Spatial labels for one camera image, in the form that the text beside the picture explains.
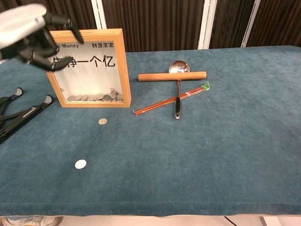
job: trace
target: black phone holder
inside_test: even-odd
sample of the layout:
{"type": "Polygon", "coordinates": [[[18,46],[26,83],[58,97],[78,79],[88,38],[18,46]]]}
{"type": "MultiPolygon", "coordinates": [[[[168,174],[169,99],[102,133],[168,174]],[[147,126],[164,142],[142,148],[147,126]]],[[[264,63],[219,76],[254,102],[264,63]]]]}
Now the black phone holder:
{"type": "Polygon", "coordinates": [[[4,116],[4,110],[6,107],[18,99],[24,93],[23,89],[18,87],[16,93],[10,97],[1,97],[0,98],[0,144],[7,140],[11,135],[16,133],[22,126],[27,124],[31,119],[37,116],[39,113],[44,111],[49,105],[53,102],[53,97],[51,95],[46,95],[46,99],[40,105],[34,105],[27,110],[4,116]],[[7,125],[1,128],[2,123],[7,122],[7,125]]]}

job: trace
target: coin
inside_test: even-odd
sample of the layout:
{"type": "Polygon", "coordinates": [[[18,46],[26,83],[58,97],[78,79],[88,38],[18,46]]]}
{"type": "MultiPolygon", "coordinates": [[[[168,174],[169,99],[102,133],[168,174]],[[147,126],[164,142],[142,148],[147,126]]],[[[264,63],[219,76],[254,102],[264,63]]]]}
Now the coin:
{"type": "Polygon", "coordinates": [[[97,94],[96,95],[96,100],[101,100],[103,98],[103,94],[97,94]]]}
{"type": "Polygon", "coordinates": [[[107,122],[108,122],[107,119],[100,119],[100,120],[98,120],[98,124],[99,125],[105,125],[105,124],[107,124],[107,122]]]}
{"type": "Polygon", "coordinates": [[[86,166],[87,162],[84,159],[80,159],[75,163],[75,168],[77,168],[78,170],[84,168],[86,166]]]}
{"type": "Polygon", "coordinates": [[[112,97],[113,99],[115,99],[117,97],[116,93],[113,93],[113,92],[111,92],[109,96],[112,97]]]}
{"type": "Polygon", "coordinates": [[[118,92],[116,90],[112,90],[111,93],[115,93],[116,95],[118,95],[118,92]]]}
{"type": "Polygon", "coordinates": [[[123,100],[122,94],[118,94],[118,95],[117,95],[117,100],[123,100]]]}
{"type": "Polygon", "coordinates": [[[107,94],[103,96],[103,99],[104,99],[105,101],[111,101],[111,100],[112,100],[111,96],[110,96],[110,95],[107,95],[107,94]]]}
{"type": "Polygon", "coordinates": [[[80,100],[86,101],[88,99],[88,95],[83,95],[80,100]]]}
{"type": "Polygon", "coordinates": [[[67,101],[73,101],[74,100],[74,96],[70,96],[67,98],[67,101]]]}
{"type": "Polygon", "coordinates": [[[95,100],[95,95],[88,96],[88,101],[94,101],[94,100],[95,100]]]}
{"type": "Polygon", "coordinates": [[[78,95],[78,96],[75,96],[74,97],[74,101],[78,101],[78,100],[80,100],[81,99],[81,95],[78,95]]]}

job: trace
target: brown curtain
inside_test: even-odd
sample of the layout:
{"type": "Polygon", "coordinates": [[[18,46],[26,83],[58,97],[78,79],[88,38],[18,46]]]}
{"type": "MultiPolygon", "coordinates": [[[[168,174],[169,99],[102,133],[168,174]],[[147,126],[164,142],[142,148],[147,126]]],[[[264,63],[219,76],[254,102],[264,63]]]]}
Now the brown curtain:
{"type": "Polygon", "coordinates": [[[247,46],[301,47],[301,1],[261,0],[247,46]]]}
{"type": "Polygon", "coordinates": [[[254,0],[218,0],[209,48],[240,47],[254,0]]]}
{"type": "MultiPolygon", "coordinates": [[[[96,22],[90,0],[1,0],[0,12],[31,3],[43,4],[48,11],[69,17],[79,29],[96,29],[96,22]]],[[[61,30],[62,27],[49,27],[61,30]]]]}
{"type": "Polygon", "coordinates": [[[197,49],[204,0],[103,0],[108,28],[127,52],[197,49]]]}

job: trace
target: red chopsticks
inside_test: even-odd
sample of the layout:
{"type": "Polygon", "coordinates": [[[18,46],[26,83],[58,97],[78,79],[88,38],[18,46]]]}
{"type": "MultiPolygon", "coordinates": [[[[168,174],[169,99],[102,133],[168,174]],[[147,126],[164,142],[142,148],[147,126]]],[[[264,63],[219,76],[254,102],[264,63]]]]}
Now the red chopsticks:
{"type": "MultiPolygon", "coordinates": [[[[204,92],[206,90],[209,90],[209,83],[208,82],[206,83],[206,85],[203,85],[201,87],[192,89],[192,90],[190,90],[188,92],[182,93],[180,95],[180,99],[184,99],[184,98],[190,97],[192,95],[204,92]]],[[[134,110],[133,112],[136,114],[136,116],[138,116],[138,115],[141,115],[143,113],[146,113],[146,112],[149,112],[151,110],[154,110],[156,108],[159,108],[159,107],[162,107],[162,106],[166,106],[166,105],[168,105],[168,104],[170,104],[170,103],[172,103],[174,101],[175,101],[175,97],[172,97],[172,98],[169,98],[167,100],[163,100],[163,101],[158,102],[156,104],[150,105],[148,107],[144,107],[142,109],[134,110]]]]}

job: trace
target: robotic hand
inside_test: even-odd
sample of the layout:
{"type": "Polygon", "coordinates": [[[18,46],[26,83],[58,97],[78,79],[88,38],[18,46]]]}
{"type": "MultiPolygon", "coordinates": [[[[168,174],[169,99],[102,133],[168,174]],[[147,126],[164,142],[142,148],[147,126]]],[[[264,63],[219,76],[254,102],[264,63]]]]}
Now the robotic hand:
{"type": "Polygon", "coordinates": [[[58,53],[47,25],[63,25],[73,32],[79,43],[84,43],[72,21],[64,16],[47,12],[41,4],[29,4],[0,13],[0,60],[17,58],[46,71],[59,71],[73,59],[66,56],[51,63],[47,57],[58,53]]]}

